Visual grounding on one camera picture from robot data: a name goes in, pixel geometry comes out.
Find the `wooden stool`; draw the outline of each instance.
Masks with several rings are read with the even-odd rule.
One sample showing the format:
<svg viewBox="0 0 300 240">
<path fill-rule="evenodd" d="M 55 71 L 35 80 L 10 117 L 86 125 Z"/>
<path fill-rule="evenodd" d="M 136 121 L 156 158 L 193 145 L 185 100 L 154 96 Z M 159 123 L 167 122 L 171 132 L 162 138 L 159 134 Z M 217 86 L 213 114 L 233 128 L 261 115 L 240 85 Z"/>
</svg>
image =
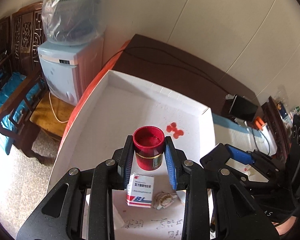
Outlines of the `wooden stool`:
<svg viewBox="0 0 300 240">
<path fill-rule="evenodd" d="M 67 121 L 74 109 L 74 106 L 56 98 L 51 94 L 51 102 L 53 110 L 60 121 Z M 47 92 L 37 105 L 36 109 L 30 117 L 30 121 L 38 125 L 48 135 L 57 141 L 61 141 L 63 133 L 66 129 L 66 123 L 60 123 L 55 118 L 49 100 L 49 92 Z"/>
</svg>

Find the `plastic wrap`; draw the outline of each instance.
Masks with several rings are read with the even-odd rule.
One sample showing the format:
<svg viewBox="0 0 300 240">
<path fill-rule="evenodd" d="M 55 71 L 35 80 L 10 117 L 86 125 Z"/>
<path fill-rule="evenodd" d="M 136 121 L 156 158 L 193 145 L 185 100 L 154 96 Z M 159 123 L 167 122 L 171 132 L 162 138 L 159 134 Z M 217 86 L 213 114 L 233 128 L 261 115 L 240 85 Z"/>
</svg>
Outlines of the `plastic wrap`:
<svg viewBox="0 0 300 240">
<path fill-rule="evenodd" d="M 47 40 L 81 45 L 103 35 L 103 0 L 43 0 L 42 21 Z"/>
</svg>

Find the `red cup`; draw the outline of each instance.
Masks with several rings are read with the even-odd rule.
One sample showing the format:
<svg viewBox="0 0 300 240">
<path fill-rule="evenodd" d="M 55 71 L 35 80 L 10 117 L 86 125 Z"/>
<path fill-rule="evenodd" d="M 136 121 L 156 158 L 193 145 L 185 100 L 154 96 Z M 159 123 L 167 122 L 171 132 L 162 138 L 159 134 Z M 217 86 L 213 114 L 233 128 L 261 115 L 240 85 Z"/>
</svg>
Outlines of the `red cup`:
<svg viewBox="0 0 300 240">
<path fill-rule="evenodd" d="M 160 167 L 163 159 L 164 133 L 155 126 L 144 126 L 133 133 L 137 163 L 146 171 Z"/>
</svg>

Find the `wall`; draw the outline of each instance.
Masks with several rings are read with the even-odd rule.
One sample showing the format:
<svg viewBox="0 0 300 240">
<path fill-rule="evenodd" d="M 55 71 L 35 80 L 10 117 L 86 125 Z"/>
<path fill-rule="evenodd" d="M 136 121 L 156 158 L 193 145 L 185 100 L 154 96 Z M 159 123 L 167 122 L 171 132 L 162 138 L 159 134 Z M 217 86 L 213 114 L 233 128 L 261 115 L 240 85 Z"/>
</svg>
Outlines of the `wall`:
<svg viewBox="0 0 300 240">
<path fill-rule="evenodd" d="M 35 1 L 0 0 L 0 18 Z M 261 104 L 280 90 L 289 108 L 300 105 L 296 0 L 107 0 L 106 13 L 104 61 L 139 33 L 219 67 Z"/>
</svg>

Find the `terrazzo floor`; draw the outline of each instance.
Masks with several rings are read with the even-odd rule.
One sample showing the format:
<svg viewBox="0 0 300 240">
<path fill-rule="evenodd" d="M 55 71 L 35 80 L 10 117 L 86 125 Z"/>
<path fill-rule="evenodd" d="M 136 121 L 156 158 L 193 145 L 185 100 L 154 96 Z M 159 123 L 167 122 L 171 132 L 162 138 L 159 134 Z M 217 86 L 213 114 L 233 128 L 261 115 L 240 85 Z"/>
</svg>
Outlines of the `terrazzo floor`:
<svg viewBox="0 0 300 240">
<path fill-rule="evenodd" d="M 40 132 L 33 150 L 56 157 L 59 144 Z M 15 238 L 19 228 L 44 198 L 53 166 L 28 158 L 14 146 L 9 155 L 0 154 L 0 222 Z"/>
</svg>

